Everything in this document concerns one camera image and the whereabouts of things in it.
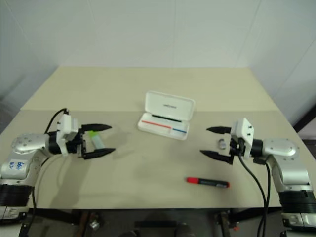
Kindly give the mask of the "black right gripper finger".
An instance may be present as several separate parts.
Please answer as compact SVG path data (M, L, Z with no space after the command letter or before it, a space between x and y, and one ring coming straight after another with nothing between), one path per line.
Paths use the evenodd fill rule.
M230 134L231 133L231 127L225 127L225 126L213 126L210 128L207 128L207 131L217 133L217 134Z
M225 156L225 155L219 154L218 152L208 151L208 150L200 150L200 152L211 159L223 161L230 165L232 165L234 162L233 156Z

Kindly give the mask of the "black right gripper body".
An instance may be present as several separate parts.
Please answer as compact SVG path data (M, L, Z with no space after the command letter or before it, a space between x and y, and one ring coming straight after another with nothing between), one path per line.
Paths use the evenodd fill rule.
M230 151L229 151L229 164L232 165L234 162L234 157L244 156L245 153L245 141L242 138L237 138L230 140Z

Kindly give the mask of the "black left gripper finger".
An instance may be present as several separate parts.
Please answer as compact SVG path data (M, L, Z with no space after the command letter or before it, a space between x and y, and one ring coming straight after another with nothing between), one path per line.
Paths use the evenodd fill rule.
M99 158L105 155L108 155L112 152L114 152L116 149L115 148L102 148L102 149L96 149L92 152L83 152L82 153L82 158L83 159L93 159L93 158Z
M106 124L98 124L98 123L93 123L93 124L83 124L81 126L81 130L86 132L86 131L104 131L111 129L112 127Z

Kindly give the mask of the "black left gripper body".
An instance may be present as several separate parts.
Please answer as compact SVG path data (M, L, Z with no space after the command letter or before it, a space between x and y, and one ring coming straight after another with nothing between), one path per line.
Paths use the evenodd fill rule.
M73 139L66 143L67 151L71 154L77 154L78 158L86 158L86 140L85 131L80 128Z

